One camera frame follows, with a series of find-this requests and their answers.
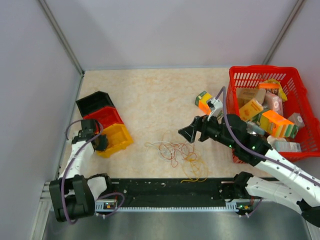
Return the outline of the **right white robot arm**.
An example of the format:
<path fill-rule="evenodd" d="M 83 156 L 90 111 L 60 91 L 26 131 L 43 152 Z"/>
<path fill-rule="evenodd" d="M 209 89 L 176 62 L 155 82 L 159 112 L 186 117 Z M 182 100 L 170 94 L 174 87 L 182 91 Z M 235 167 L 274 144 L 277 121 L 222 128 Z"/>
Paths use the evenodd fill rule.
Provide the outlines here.
<path fill-rule="evenodd" d="M 262 170 L 280 184 L 241 172 L 234 180 L 233 192 L 239 198 L 247 195 L 268 199 L 300 214 L 307 222 L 320 225 L 320 180 L 305 172 L 269 143 L 247 131 L 247 124 L 236 114 L 216 117 L 196 116 L 192 123 L 178 130 L 189 143 L 200 133 L 200 142 L 212 139 L 233 150 L 239 160 Z"/>

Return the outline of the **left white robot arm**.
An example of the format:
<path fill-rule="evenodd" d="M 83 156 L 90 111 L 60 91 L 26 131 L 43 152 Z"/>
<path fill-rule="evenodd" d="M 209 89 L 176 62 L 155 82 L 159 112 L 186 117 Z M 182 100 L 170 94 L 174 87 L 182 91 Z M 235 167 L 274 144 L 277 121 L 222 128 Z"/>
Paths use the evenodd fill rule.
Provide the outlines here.
<path fill-rule="evenodd" d="M 99 196 L 109 198 L 114 187 L 106 173 L 86 178 L 85 167 L 96 151 L 106 150 L 108 139 L 103 126 L 96 119 L 79 120 L 81 129 L 71 141 L 67 165 L 56 180 L 49 183 L 49 193 L 58 222 L 74 224 L 78 219 L 95 213 Z"/>

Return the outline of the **red plastic bin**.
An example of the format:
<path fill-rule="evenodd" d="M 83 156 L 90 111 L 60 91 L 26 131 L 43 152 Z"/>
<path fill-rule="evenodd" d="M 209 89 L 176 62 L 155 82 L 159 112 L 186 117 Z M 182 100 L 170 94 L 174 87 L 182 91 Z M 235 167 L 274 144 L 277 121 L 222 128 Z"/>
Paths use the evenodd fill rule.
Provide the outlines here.
<path fill-rule="evenodd" d="M 113 124 L 123 124 L 123 121 L 115 107 L 105 106 L 83 117 L 84 119 L 97 120 L 103 128 L 108 128 Z"/>

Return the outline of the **orange sponge pack on table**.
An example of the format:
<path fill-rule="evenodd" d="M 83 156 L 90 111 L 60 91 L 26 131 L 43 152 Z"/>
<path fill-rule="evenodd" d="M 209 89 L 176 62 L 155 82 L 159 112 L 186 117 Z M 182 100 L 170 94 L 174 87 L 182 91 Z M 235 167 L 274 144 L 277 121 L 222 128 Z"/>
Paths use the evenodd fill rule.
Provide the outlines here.
<path fill-rule="evenodd" d="M 209 94 L 206 91 L 201 92 L 196 98 L 195 98 L 195 105 L 205 114 L 207 115 L 207 100 L 210 98 L 213 98 L 211 94 Z"/>

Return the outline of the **yellow plastic bin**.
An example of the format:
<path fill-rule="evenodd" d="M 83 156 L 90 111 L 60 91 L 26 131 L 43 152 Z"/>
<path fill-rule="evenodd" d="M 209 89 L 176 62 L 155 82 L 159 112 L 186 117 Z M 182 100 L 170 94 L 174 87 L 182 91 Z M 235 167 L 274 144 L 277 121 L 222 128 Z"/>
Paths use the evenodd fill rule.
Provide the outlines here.
<path fill-rule="evenodd" d="M 133 144 L 133 138 L 124 124 L 115 123 L 102 131 L 108 140 L 108 146 L 104 151 L 96 151 L 97 155 L 103 158 L 109 158 L 111 155 L 125 150 L 129 145 Z"/>

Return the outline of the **black plastic bin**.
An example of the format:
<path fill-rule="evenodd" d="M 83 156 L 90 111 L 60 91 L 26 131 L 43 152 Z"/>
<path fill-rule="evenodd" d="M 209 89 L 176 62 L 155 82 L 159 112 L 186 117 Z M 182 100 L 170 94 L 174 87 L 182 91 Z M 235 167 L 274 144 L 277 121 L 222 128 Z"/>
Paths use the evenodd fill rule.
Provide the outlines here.
<path fill-rule="evenodd" d="M 75 101 L 80 115 L 85 117 L 104 107 L 115 107 L 108 93 L 96 91 L 86 97 Z"/>

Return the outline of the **brown cardboard box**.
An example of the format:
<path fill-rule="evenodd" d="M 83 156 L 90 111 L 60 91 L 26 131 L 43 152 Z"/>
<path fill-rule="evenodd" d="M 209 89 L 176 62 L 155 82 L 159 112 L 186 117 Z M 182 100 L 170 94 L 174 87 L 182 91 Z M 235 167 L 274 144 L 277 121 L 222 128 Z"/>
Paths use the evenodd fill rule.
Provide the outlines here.
<path fill-rule="evenodd" d="M 259 104 L 263 104 L 266 95 L 265 89 L 259 88 L 238 88 L 236 90 L 236 97 L 238 106 L 242 107 L 251 99 L 255 99 Z"/>

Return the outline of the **yellow sponge pack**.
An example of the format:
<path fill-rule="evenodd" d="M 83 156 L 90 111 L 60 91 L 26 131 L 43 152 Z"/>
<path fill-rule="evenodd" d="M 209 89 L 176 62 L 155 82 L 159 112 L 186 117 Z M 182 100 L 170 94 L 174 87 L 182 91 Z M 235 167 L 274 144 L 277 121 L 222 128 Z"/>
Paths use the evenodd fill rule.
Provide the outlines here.
<path fill-rule="evenodd" d="M 241 120 L 247 122 L 262 112 L 263 109 L 263 106 L 255 98 L 252 98 L 239 109 L 239 117 Z"/>

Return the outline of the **pink packet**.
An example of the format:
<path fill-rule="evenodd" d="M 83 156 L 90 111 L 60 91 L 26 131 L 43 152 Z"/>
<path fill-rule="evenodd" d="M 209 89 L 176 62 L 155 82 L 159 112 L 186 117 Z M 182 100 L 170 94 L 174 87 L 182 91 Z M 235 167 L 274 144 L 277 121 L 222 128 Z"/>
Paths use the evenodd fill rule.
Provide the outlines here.
<path fill-rule="evenodd" d="M 271 92 L 266 92 L 263 104 L 270 110 L 277 112 L 279 115 L 283 116 L 283 102 L 282 99 Z"/>

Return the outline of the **white wrapped packet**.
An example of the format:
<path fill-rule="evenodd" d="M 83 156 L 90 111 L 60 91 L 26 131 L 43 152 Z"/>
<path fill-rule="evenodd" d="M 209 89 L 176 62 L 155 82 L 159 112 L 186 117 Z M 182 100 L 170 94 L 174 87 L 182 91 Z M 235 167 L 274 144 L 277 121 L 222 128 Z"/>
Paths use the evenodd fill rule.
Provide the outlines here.
<path fill-rule="evenodd" d="M 273 137 L 269 135 L 266 140 L 278 152 L 300 153 L 302 151 L 299 143 L 287 141 L 282 137 Z"/>

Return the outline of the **yellow bag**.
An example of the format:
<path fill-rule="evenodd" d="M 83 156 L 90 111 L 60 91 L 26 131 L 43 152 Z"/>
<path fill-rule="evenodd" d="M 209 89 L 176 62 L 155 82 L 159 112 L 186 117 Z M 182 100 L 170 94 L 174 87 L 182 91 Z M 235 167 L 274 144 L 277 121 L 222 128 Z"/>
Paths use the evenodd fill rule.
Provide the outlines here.
<path fill-rule="evenodd" d="M 272 84 L 274 88 L 268 89 L 268 91 L 280 97 L 283 102 L 286 102 L 288 100 L 287 95 L 284 93 L 282 85 L 278 80 L 270 78 L 266 80 L 264 83 Z"/>

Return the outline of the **grey small box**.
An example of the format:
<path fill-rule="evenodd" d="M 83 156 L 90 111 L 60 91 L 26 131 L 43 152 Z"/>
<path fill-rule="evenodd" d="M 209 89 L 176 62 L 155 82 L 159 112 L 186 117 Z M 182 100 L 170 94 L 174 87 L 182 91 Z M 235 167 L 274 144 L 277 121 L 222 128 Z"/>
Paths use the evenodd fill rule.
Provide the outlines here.
<path fill-rule="evenodd" d="M 300 113 L 294 112 L 289 117 L 288 120 L 294 123 L 299 129 L 305 127 L 304 120 Z"/>

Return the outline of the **red plastic basket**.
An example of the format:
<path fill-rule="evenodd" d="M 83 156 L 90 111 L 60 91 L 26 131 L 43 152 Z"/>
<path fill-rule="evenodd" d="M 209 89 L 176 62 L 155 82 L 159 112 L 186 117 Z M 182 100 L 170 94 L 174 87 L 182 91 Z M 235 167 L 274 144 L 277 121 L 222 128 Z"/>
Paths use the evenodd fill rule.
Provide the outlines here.
<path fill-rule="evenodd" d="M 305 127 L 293 139 L 301 146 L 301 152 L 283 152 L 291 162 L 320 156 L 320 121 L 315 117 L 309 103 L 308 91 L 298 70 L 289 66 L 250 65 L 232 66 L 229 69 L 229 84 L 226 94 L 226 108 L 229 114 L 239 114 L 236 91 L 239 88 L 255 88 L 259 82 L 275 79 L 280 82 L 287 101 L 283 104 L 284 116 L 301 115 Z"/>

